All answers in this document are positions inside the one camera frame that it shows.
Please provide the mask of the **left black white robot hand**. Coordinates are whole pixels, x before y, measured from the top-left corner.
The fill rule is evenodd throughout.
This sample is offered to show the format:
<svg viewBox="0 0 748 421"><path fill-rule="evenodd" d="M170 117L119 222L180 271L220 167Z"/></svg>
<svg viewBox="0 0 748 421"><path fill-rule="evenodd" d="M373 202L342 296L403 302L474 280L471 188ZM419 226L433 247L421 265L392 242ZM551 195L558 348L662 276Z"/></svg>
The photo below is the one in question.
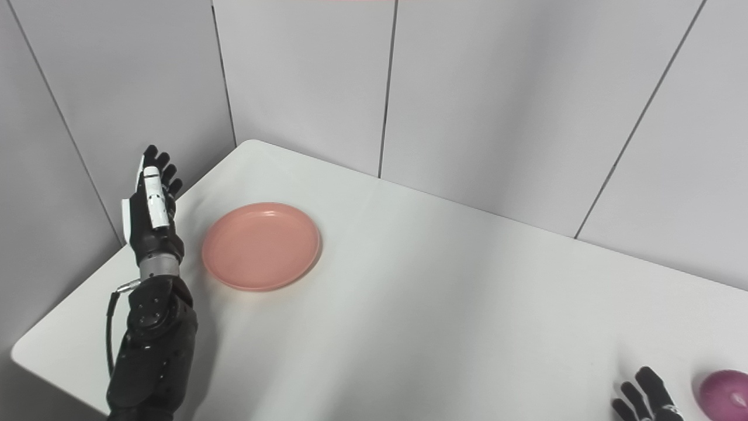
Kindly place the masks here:
<svg viewBox="0 0 748 421"><path fill-rule="evenodd" d="M136 190L123 200L123 228L137 264L160 255L182 262L184 242L176 232L176 196L183 187L170 154L148 146L138 167Z"/></svg>

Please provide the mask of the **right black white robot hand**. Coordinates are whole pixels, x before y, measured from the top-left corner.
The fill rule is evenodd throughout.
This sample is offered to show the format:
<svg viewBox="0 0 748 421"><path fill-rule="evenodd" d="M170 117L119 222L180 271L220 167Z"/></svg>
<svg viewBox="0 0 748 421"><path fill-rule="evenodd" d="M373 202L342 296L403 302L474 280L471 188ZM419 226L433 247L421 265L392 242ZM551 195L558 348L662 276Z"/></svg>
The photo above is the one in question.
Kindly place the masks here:
<svg viewBox="0 0 748 421"><path fill-rule="evenodd" d="M618 420L684 420L664 381L649 366L640 367L619 391L622 397L610 402Z"/></svg>

